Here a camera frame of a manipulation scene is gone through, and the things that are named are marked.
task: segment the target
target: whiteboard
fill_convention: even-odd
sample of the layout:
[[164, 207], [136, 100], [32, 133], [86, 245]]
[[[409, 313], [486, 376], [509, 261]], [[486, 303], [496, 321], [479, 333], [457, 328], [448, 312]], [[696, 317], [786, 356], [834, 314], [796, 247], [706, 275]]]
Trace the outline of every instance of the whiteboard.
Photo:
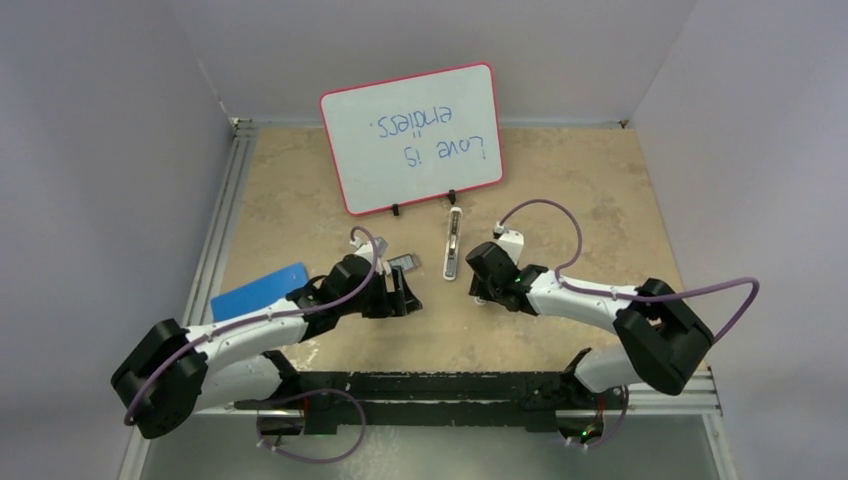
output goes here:
[[353, 215], [503, 178], [487, 64], [328, 92], [321, 112], [345, 208]]

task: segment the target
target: whiteboard stand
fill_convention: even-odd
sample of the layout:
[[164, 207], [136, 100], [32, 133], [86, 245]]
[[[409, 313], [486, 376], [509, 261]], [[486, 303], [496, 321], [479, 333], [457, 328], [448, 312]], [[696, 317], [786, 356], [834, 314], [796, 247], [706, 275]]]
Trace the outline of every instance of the whiteboard stand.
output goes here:
[[[451, 206], [456, 205], [456, 190], [450, 189], [448, 190], [448, 201], [451, 202]], [[396, 217], [400, 216], [400, 205], [397, 203], [392, 204], [392, 214]]]

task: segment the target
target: tan work surface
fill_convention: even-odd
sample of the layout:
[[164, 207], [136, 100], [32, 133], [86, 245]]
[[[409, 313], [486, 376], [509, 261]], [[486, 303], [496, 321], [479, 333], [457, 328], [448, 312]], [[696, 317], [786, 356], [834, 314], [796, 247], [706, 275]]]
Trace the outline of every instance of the tan work surface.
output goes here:
[[[463, 192], [460, 268], [442, 278], [447, 199], [353, 217], [343, 206], [323, 129], [266, 128], [259, 137], [221, 291], [302, 261], [310, 276], [326, 274], [351, 253], [348, 231], [368, 228], [389, 243], [386, 258], [418, 255], [408, 274], [423, 310], [401, 318], [343, 317], [324, 335], [283, 351], [304, 370], [486, 371], [559, 370], [583, 348], [617, 339], [597, 328], [553, 317], [478, 306], [468, 296], [465, 254], [491, 239], [495, 221], [531, 198], [561, 202], [580, 221], [583, 256], [567, 275], [616, 285], [656, 277], [680, 287], [635, 132], [504, 129], [504, 180]], [[550, 268], [576, 244], [568, 219], [531, 205], [510, 219], [526, 245], [521, 264]]]

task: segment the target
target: dry erase marker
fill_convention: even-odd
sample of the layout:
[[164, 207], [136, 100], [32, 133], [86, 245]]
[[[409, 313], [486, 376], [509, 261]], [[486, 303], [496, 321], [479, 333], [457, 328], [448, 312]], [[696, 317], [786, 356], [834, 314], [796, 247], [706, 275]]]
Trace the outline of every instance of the dry erase marker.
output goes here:
[[455, 280], [459, 268], [459, 221], [462, 219], [462, 209], [453, 207], [448, 221], [448, 241], [445, 245], [445, 280]]

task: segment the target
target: gray wall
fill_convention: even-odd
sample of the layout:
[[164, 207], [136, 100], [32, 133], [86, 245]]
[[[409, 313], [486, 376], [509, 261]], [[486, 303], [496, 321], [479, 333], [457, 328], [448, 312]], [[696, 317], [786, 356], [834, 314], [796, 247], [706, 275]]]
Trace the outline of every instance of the gray wall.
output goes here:
[[163, 0], [4, 2], [0, 45], [0, 478], [114, 478], [109, 377], [184, 307], [228, 124]]
[[[700, 0], [634, 125], [689, 287], [757, 275], [712, 352], [744, 479], [848, 471], [848, 3]], [[719, 326], [740, 295], [692, 303]]]
[[319, 122], [338, 87], [470, 62], [507, 122], [629, 118], [695, 0], [174, 0], [231, 115]]

